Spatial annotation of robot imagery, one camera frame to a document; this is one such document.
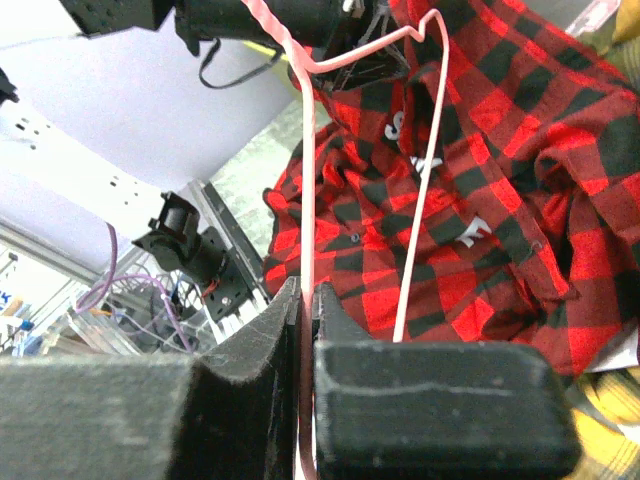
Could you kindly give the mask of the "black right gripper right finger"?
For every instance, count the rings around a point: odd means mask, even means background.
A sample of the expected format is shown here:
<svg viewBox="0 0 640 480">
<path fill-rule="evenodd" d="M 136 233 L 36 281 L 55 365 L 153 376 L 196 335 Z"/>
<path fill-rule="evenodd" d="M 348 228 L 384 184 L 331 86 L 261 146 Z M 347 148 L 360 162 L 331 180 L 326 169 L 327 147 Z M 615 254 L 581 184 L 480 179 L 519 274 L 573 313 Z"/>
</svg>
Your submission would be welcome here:
<svg viewBox="0 0 640 480">
<path fill-rule="evenodd" d="M 373 340 L 333 287 L 313 299 L 322 479 L 561 479 L 581 445 L 555 372 L 505 342 Z"/>
</svg>

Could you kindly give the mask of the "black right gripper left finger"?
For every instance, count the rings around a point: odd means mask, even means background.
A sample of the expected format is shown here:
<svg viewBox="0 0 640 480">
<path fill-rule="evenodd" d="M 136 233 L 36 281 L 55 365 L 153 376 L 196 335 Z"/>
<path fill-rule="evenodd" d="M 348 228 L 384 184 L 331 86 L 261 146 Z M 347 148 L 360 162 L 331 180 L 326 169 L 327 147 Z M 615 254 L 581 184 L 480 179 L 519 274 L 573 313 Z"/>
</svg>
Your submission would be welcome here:
<svg viewBox="0 0 640 480">
<path fill-rule="evenodd" d="M 290 479 L 300 287 L 202 356 L 1 361 L 5 479 Z"/>
</svg>

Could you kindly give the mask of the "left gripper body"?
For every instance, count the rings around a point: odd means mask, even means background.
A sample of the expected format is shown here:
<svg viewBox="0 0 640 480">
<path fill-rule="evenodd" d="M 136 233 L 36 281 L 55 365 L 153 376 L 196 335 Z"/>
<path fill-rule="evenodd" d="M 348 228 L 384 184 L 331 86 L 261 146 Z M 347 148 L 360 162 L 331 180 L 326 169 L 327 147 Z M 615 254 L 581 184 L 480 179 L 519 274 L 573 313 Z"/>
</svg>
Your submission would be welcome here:
<svg viewBox="0 0 640 480">
<path fill-rule="evenodd" d="M 387 1 L 275 0 L 270 11 L 293 39 L 311 49 L 311 57 L 325 61 L 364 46 L 397 29 Z M 274 47 L 268 35 L 240 1 L 177 1 L 176 33 L 195 56 L 201 41 L 244 40 Z M 402 42 L 392 43 L 347 66 L 312 76 L 313 85 L 327 92 L 349 91 L 409 71 Z"/>
</svg>

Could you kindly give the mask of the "pink wire hanger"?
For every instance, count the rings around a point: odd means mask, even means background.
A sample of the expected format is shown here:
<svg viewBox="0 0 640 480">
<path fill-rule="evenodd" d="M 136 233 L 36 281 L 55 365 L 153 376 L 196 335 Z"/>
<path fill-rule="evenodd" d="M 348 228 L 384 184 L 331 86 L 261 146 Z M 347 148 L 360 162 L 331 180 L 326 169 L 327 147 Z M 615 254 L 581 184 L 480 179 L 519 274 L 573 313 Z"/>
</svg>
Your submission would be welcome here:
<svg viewBox="0 0 640 480">
<path fill-rule="evenodd" d="M 416 28 L 406 25 L 381 38 L 360 46 L 349 53 L 342 54 L 332 59 L 316 62 L 306 52 L 304 47 L 296 41 L 287 27 L 272 13 L 264 1 L 246 1 L 251 15 L 262 29 L 284 48 L 293 73 L 297 77 L 301 87 L 303 99 L 303 167 L 302 167 L 302 218 L 301 218 L 301 297 L 304 305 L 303 316 L 300 325 L 300 390 L 298 397 L 298 446 L 302 473 L 306 479 L 318 477 L 313 456 L 312 441 L 312 297 L 315 285 L 315 100 L 312 91 L 311 76 L 318 73 L 326 73 L 348 66 L 368 55 L 376 53 L 392 43 L 411 37 L 417 42 L 422 42 L 427 36 L 427 24 L 434 20 L 437 22 L 442 42 L 442 62 L 439 76 L 439 84 L 434 104 L 434 113 L 430 128 L 430 136 L 425 155 L 425 167 L 421 174 L 416 209 L 411 228 L 410 241 L 401 282 L 396 318 L 392 341 L 398 343 L 403 340 L 406 311 L 411 287 L 412 273 L 415 263 L 415 254 L 420 232 L 420 224 L 426 201 L 435 144 L 439 133 L 441 114 L 446 90 L 448 67 L 450 59 L 449 34 L 442 13 L 433 8 L 426 12 L 420 19 Z"/>
</svg>

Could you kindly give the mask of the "red black plaid shirt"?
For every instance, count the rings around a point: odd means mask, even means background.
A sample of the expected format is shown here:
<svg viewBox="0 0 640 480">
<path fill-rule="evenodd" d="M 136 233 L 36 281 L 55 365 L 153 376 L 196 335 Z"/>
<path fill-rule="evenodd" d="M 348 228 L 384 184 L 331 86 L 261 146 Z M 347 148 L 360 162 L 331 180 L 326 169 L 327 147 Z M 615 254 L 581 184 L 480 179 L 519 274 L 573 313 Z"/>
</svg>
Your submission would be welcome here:
<svg viewBox="0 0 640 480">
<path fill-rule="evenodd" d="M 315 277 L 393 334 L 434 100 L 447 83 L 404 337 L 512 341 L 575 377 L 639 322 L 639 97 L 519 1 L 394 1 L 406 76 L 318 92 Z"/>
</svg>

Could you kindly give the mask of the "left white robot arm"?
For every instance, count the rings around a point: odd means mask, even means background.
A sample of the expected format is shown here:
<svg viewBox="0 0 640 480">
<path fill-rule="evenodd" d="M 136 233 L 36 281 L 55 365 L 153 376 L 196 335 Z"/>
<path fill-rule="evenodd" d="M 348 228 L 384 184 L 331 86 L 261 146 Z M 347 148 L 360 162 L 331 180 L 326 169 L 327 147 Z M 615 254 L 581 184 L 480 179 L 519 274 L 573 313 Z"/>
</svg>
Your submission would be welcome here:
<svg viewBox="0 0 640 480">
<path fill-rule="evenodd" d="M 134 27 L 156 31 L 173 14 L 176 33 L 192 55 L 200 54 L 201 42 L 210 42 L 202 69 L 211 64 L 225 39 L 273 49 L 273 55 L 260 67 L 221 85 L 206 82 L 208 89 L 241 85 L 273 68 L 285 54 L 284 47 L 264 30 L 243 1 L 64 1 L 61 5 L 84 38 Z M 386 1 L 268 1 L 265 6 L 298 44 L 310 48 L 316 62 L 349 54 L 397 28 Z M 314 73 L 311 84 L 332 93 L 398 79 L 409 71 L 402 44 L 394 40 L 345 66 Z"/>
</svg>

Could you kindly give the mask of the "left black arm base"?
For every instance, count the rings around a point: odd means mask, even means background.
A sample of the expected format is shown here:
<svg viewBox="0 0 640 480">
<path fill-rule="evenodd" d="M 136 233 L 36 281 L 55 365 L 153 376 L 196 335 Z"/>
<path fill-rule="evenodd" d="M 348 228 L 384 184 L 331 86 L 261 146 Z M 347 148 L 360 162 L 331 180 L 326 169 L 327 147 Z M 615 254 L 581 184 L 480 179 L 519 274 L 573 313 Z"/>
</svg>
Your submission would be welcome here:
<svg viewBox="0 0 640 480">
<path fill-rule="evenodd" d="M 179 271 L 200 290 L 214 321 L 253 302 L 258 311 L 270 303 L 262 286 L 260 257 L 222 197 L 208 184 L 202 189 L 205 211 L 215 224 L 199 229 L 200 211 L 172 191 L 162 192 L 161 209 L 149 232 L 134 245 L 151 254 L 165 271 Z"/>
</svg>

